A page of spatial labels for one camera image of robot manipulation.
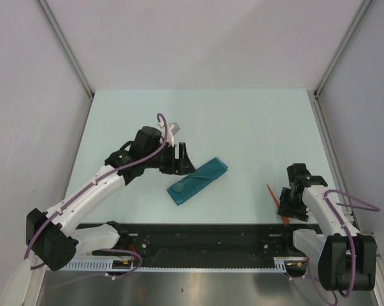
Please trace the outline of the teal plastic spoon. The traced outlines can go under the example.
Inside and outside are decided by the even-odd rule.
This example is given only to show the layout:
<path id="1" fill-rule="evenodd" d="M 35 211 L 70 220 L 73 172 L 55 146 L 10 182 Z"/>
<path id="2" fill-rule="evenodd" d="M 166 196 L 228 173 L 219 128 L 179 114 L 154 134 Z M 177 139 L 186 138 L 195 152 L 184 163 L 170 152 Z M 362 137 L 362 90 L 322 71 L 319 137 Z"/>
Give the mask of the teal plastic spoon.
<path id="1" fill-rule="evenodd" d="M 189 188 L 194 183 L 195 177 L 185 177 L 173 185 L 173 190 L 177 193 L 182 192 L 185 188 Z"/>

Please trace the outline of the teal satin napkin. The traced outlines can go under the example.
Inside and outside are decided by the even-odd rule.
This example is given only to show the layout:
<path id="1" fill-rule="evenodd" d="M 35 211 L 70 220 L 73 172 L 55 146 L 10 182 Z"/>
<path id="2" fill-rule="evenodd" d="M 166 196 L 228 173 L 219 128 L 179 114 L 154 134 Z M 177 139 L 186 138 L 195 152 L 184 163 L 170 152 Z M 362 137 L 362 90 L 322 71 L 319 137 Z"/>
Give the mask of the teal satin napkin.
<path id="1" fill-rule="evenodd" d="M 182 192 L 177 193 L 173 190 L 173 185 L 176 184 L 174 183 L 167 189 L 167 193 L 176 205 L 184 204 L 186 201 L 191 199 L 197 193 L 201 192 L 204 188 L 208 187 L 212 182 L 226 173 L 228 168 L 229 167 L 223 161 L 215 157 L 200 166 L 195 173 L 191 173 L 186 176 L 195 177 L 194 183 L 189 186 L 189 188 L 185 188 Z"/>

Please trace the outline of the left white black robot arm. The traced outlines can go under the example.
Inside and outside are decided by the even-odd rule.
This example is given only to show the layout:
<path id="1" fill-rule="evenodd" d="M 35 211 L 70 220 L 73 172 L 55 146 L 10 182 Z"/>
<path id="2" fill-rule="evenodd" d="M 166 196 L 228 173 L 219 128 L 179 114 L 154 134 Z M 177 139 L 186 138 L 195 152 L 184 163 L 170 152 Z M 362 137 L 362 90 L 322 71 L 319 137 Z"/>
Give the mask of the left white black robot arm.
<path id="1" fill-rule="evenodd" d="M 37 208 L 30 211 L 26 217 L 27 251 L 35 253 L 52 271 L 64 268 L 79 253 L 109 249 L 123 254 L 129 240 L 116 222 L 92 229 L 77 227 L 106 198 L 146 169 L 158 169 L 166 175 L 194 173 L 185 143 L 174 142 L 179 129 L 177 123 L 142 127 L 135 139 L 110 154 L 87 185 L 44 212 Z"/>

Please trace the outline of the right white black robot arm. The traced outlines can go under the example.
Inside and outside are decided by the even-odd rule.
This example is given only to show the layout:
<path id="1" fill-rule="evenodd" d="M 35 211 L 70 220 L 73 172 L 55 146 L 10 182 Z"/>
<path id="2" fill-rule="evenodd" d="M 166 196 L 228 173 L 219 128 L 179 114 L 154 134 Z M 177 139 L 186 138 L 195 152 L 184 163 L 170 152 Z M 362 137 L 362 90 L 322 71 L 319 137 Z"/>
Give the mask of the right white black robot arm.
<path id="1" fill-rule="evenodd" d="M 287 167 L 289 186 L 281 190 L 279 215 L 300 221 L 313 216 L 321 230 L 295 229 L 283 237 L 281 247 L 289 256 L 304 253 L 317 265 L 318 278 L 327 291 L 370 291 L 376 280 L 377 245 L 344 215 L 320 175 L 312 175 L 304 163 Z"/>

